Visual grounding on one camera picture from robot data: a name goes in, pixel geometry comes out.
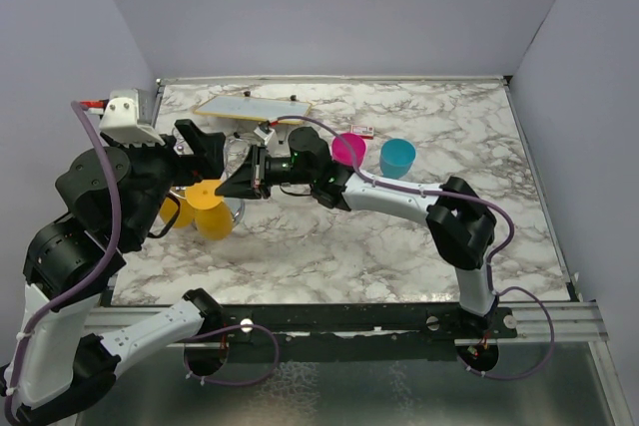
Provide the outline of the yellow wine glass rear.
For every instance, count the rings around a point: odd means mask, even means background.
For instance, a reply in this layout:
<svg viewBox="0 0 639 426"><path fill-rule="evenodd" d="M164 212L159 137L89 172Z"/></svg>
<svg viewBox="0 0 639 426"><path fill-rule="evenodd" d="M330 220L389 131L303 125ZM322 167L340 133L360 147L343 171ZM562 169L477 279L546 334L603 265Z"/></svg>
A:
<svg viewBox="0 0 639 426"><path fill-rule="evenodd" d="M166 198L159 210L159 217L164 224L174 219L172 228L186 228L195 223L195 209L184 198Z"/></svg>

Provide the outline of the chrome wine glass rack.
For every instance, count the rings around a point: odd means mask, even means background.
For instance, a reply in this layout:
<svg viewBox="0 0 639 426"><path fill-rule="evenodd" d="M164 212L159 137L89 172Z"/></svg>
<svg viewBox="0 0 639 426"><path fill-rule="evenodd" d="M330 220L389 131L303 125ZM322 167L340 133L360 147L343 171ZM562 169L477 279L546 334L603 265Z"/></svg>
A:
<svg viewBox="0 0 639 426"><path fill-rule="evenodd" d="M171 134L176 138L175 151L178 155L186 155L192 152L192 149L187 145L186 140L176 127L172 129ZM250 138L247 135L234 131L227 136L224 146L225 170L222 175L223 180L228 178L232 170L240 164L240 158L248 151L249 146ZM225 200L225 204L231 212L233 227L238 226L244 219L246 209L245 201L230 199Z"/></svg>

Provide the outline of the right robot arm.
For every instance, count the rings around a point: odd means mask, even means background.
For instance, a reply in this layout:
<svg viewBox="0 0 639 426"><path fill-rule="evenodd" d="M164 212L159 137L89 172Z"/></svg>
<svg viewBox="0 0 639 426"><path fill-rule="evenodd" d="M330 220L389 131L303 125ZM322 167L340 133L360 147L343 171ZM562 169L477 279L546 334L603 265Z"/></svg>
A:
<svg viewBox="0 0 639 426"><path fill-rule="evenodd" d="M384 213L425 225L439 255L455 268L460 329L480 337L493 327L497 295L485 256L494 241L496 217L468 183L456 177L439 187L368 181L335 161L327 142L311 127L294 129L288 144L286 157L273 157L265 146L252 146L216 194L261 200L271 196L273 186L307 185L311 196L328 209Z"/></svg>

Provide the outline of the yellow wine glass front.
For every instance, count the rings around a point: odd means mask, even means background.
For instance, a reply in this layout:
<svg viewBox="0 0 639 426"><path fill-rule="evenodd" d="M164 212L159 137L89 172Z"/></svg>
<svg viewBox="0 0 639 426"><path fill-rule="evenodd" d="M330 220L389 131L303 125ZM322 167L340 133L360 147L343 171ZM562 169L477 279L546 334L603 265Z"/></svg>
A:
<svg viewBox="0 0 639 426"><path fill-rule="evenodd" d="M205 180L186 188L186 200L194 210L196 229L210 240L222 240L233 229L231 211L224 198L216 194L221 184L221 180Z"/></svg>

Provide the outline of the aluminium rail frame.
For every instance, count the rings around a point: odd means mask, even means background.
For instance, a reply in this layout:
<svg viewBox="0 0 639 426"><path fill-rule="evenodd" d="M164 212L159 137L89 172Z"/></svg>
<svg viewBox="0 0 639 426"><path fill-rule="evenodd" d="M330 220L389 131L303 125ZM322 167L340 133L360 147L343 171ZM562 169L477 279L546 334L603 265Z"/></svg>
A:
<svg viewBox="0 0 639 426"><path fill-rule="evenodd" d="M566 265L550 222L527 145L509 101L509 90L497 78L178 78L159 83L156 117L165 124L171 116L203 116L216 96L263 103L267 99L308 102L310 113L329 124L370 124L379 135L387 133L389 118L406 120L422 115L433 123L437 115L449 120L439 133L452 140L459 153L450 166L456 175L476 179L477 161L493 160L503 148L510 165L496 176L500 196L522 203L520 244L528 252L552 252L542 265L541 277L565 272ZM588 404L602 402L614 425L629 425L632 415L623 395L608 347L608 332L598 306L579 300L571 280L560 285L561 299L536 304L518 297L502 304L491 321L491 345L531 343L558 348L584 343L593 359L590 381L600 392L587 394ZM286 361L374 361L383 358L424 356L446 360L454 346L468 344L478 333L463 323L456 304L437 300L439 287L429 282L415 298L347 297L343 302L311 303L295 297L291 302L257 304L231 297L227 306L238 344L250 340L260 324L278 336Z"/></svg>

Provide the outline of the pink plastic wine glass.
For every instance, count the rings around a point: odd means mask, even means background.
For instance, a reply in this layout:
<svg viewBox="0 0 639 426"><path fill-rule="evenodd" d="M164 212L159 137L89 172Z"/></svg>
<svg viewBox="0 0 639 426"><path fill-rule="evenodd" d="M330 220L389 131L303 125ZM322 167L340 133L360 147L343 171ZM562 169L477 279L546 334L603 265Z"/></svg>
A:
<svg viewBox="0 0 639 426"><path fill-rule="evenodd" d="M343 165L361 166L366 154L366 142L359 135L353 133L343 133L339 137L334 137L331 142L332 159Z"/></svg>

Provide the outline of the red card box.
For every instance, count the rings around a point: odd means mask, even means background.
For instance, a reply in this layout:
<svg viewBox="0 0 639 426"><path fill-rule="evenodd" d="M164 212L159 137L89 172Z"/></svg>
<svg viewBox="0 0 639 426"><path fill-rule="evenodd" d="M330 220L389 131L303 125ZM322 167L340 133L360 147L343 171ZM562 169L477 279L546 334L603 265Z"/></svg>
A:
<svg viewBox="0 0 639 426"><path fill-rule="evenodd" d="M351 125L350 132L366 140L374 138L374 127L363 125Z"/></svg>

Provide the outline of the blue plastic wine glass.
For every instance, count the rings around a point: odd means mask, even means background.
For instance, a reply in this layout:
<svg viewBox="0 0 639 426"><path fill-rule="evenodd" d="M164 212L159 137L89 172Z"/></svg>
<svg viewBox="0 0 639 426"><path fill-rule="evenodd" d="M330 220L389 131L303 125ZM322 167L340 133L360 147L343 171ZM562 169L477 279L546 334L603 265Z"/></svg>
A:
<svg viewBox="0 0 639 426"><path fill-rule="evenodd" d="M416 149L411 142L390 139L380 149L380 171L384 177L398 180L410 171L415 157Z"/></svg>

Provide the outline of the yellow framed whiteboard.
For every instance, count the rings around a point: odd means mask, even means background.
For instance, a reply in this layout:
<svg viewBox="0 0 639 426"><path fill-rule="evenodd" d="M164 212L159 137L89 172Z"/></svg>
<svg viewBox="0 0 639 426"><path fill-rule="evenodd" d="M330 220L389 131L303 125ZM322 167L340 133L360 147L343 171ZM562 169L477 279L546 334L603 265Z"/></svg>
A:
<svg viewBox="0 0 639 426"><path fill-rule="evenodd" d="M278 117L306 116L313 104L291 99L215 95L194 107L195 115L245 121L266 121Z"/></svg>

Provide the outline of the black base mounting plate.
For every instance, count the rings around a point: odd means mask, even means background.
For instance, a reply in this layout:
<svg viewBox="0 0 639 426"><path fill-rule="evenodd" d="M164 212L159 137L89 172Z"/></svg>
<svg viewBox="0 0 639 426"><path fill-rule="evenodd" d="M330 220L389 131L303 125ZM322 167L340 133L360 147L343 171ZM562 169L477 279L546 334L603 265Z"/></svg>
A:
<svg viewBox="0 0 639 426"><path fill-rule="evenodd" d="M232 362L453 361L455 342L511 339L511 313L497 307L472 319L454 302L225 305L189 348L223 351Z"/></svg>

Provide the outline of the yellow wine glass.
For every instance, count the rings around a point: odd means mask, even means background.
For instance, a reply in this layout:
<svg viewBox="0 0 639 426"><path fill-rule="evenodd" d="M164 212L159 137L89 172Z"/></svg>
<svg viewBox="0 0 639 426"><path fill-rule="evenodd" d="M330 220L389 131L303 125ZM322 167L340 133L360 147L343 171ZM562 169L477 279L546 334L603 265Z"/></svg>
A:
<svg viewBox="0 0 639 426"><path fill-rule="evenodd" d="M184 198L166 198L159 210L159 217L164 224L174 219L172 228L186 228L195 223L195 209Z"/></svg>
<svg viewBox="0 0 639 426"><path fill-rule="evenodd" d="M221 184L221 180L205 180L186 188L186 200L194 210L196 229L210 240L222 240L233 229L231 211L224 198L216 194Z"/></svg>

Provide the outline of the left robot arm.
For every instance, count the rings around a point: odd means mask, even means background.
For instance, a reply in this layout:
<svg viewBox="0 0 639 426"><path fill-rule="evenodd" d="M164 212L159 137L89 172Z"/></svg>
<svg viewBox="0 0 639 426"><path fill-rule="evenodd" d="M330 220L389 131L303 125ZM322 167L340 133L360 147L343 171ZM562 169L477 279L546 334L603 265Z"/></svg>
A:
<svg viewBox="0 0 639 426"><path fill-rule="evenodd" d="M214 338L222 307L202 289L138 325L109 334L86 333L91 310L110 278L153 236L152 226L174 187L216 180L224 170L226 138L190 120L176 137L128 146L92 133L92 148L55 184L66 205L27 248L25 313L12 361L2 370L5 415L13 425L50 425L100 401L132 365L164 346Z"/></svg>

